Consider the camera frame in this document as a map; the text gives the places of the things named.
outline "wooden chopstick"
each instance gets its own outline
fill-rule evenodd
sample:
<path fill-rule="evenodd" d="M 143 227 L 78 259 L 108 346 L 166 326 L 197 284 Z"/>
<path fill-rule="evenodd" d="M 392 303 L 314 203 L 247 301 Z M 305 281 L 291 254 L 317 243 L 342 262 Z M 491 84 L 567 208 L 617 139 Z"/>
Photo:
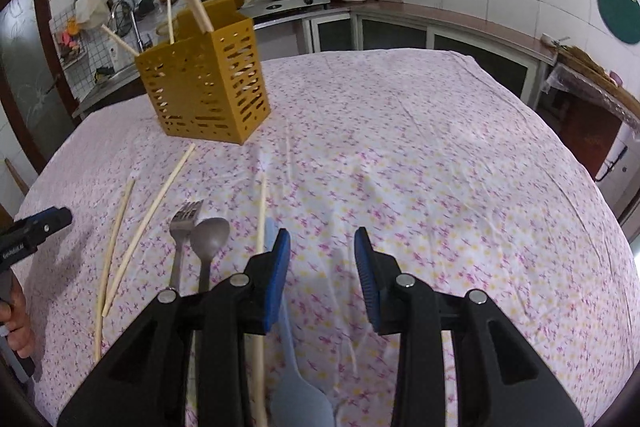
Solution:
<path fill-rule="evenodd" d="M 113 230 L 111 230 L 111 237 L 109 238 L 109 244 L 107 245 L 107 251 L 104 254 L 104 263 L 102 264 L 102 276 L 100 277 L 100 290 L 98 291 L 98 299 L 95 305 L 95 334 L 94 334 L 94 360 L 95 363 L 100 362 L 102 356 L 102 307 L 104 306 L 104 298 L 107 293 L 107 282 L 109 280 L 109 269 L 111 267 L 111 259 L 113 258 L 113 250 L 116 248 L 116 241 L 118 240 L 118 232 L 120 231 L 120 225 L 122 224 L 122 218 L 124 212 L 127 210 L 127 204 L 129 203 L 129 197 L 133 190 L 133 184 L 135 180 L 129 180 L 124 188 L 124 194 L 122 195 L 122 201 L 116 219 L 113 221 Z"/>
<path fill-rule="evenodd" d="M 262 174 L 260 188 L 260 210 L 255 241 L 256 255 L 264 252 L 264 222 L 267 214 L 267 174 Z M 264 400 L 264 336 L 254 335 L 252 343 L 252 384 L 254 387 L 255 425 L 267 427 L 267 409 Z"/>
<path fill-rule="evenodd" d="M 193 13 L 193 17 L 196 19 L 196 23 L 198 24 L 198 28 L 203 33 L 211 33 L 213 32 L 213 24 L 211 24 L 211 20 L 207 15 L 207 11 L 204 9 L 204 4 L 202 4 L 201 0 L 186 0 L 187 6 Z"/>
<path fill-rule="evenodd" d="M 169 28 L 169 44 L 175 44 L 174 21 L 171 19 L 171 0 L 166 0 L 166 16 L 168 19 L 167 27 Z"/>
<path fill-rule="evenodd" d="M 134 57 L 138 57 L 140 55 L 135 49 L 129 46 L 125 41 L 123 41 L 119 36 L 117 36 L 114 32 L 107 28 L 104 24 L 102 25 L 102 31 L 105 32 L 108 36 L 110 36 L 114 41 L 116 41 L 119 45 L 121 45 L 126 51 L 128 51 Z"/>
<path fill-rule="evenodd" d="M 127 265 L 129 264 L 129 261 L 131 261 L 131 257 L 133 256 L 133 251 L 136 249 L 140 241 L 140 238 L 142 238 L 142 234 L 145 233 L 146 226 L 149 224 L 149 221 L 151 221 L 151 218 L 154 216 L 154 213 L 156 212 L 156 209 L 160 205 L 162 198 L 164 198 L 164 195 L 169 190 L 169 187 L 174 182 L 176 176 L 178 175 L 178 173 L 180 172 L 184 164 L 187 162 L 187 160 L 189 159 L 189 156 L 191 155 L 191 153 L 195 148 L 196 146 L 194 143 L 192 143 L 189 146 L 189 148 L 184 153 L 182 158 L 180 158 L 180 161 L 178 161 L 177 165 L 174 168 L 174 171 L 169 175 L 167 180 L 164 182 L 164 185 L 162 185 L 162 188 L 160 188 L 160 192 L 158 192 L 156 199 L 154 200 L 153 203 L 151 203 L 151 206 L 149 207 L 148 211 L 146 211 L 145 217 L 143 217 L 142 221 L 140 221 L 138 229 L 136 230 L 136 233 L 134 234 L 133 239 L 131 240 L 131 244 L 129 245 L 129 248 L 127 248 L 127 251 L 125 252 L 124 257 L 122 258 L 120 267 L 118 268 L 118 272 L 116 273 L 116 276 L 113 280 L 113 284 L 109 289 L 107 300 L 104 304 L 104 308 L 102 309 L 103 317 L 106 317 L 107 314 L 109 313 L 109 309 L 113 304 L 113 299 L 115 298 L 116 293 L 118 291 L 118 286 L 120 285 L 120 282 L 124 277 L 124 272 L 127 269 Z"/>

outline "light blue spatula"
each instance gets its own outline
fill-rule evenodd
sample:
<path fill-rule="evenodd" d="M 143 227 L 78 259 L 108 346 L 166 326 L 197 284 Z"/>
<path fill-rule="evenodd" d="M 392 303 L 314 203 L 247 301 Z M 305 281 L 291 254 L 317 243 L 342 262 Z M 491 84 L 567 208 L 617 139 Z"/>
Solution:
<path fill-rule="evenodd" d="M 269 251 L 278 235 L 278 227 L 273 218 L 268 217 L 264 228 L 264 243 Z M 335 427 L 334 409 L 328 398 L 302 378 L 298 370 L 284 293 L 280 302 L 278 327 L 286 366 L 276 390 L 271 395 L 274 427 Z"/>

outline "perforated utensil holder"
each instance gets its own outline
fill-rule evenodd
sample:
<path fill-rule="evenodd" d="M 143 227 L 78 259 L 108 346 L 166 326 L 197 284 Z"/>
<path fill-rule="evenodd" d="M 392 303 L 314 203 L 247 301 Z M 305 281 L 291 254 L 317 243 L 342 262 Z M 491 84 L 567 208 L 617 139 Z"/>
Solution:
<path fill-rule="evenodd" d="M 271 112 L 254 22 L 234 0 L 211 0 L 205 8 L 213 33 L 202 34 L 182 10 L 175 44 L 147 50 L 136 65 L 169 136 L 242 144 Z"/>

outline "spoon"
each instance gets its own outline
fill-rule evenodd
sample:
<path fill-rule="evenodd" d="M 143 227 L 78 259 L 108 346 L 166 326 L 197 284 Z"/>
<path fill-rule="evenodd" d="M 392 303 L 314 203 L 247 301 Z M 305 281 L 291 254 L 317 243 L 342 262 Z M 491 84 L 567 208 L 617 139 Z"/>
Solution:
<path fill-rule="evenodd" d="M 278 229 L 271 217 L 267 218 L 264 228 L 265 251 L 270 251 Z M 298 427 L 300 425 L 334 427 L 334 409 L 329 399 L 322 391 L 302 378 L 298 370 L 284 292 L 280 302 L 278 328 L 282 338 L 286 366 L 276 390 L 271 395 L 271 416 L 274 427 Z"/>
<path fill-rule="evenodd" d="M 229 238 L 231 227 L 224 217 L 209 217 L 199 222 L 191 232 L 191 249 L 200 259 L 198 293 L 209 291 L 211 261 Z"/>

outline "metal fork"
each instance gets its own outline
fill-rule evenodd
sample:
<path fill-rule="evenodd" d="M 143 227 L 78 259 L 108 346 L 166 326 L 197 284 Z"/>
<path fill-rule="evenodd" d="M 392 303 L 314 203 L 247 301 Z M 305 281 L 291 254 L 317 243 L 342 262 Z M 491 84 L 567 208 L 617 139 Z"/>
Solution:
<path fill-rule="evenodd" d="M 190 201 L 185 203 L 174 219 L 169 223 L 169 233 L 175 241 L 174 265 L 171 269 L 171 277 L 169 278 L 169 288 L 180 293 L 180 270 L 182 269 L 182 247 L 189 237 L 191 230 L 195 227 L 198 213 L 202 206 L 202 201 Z"/>

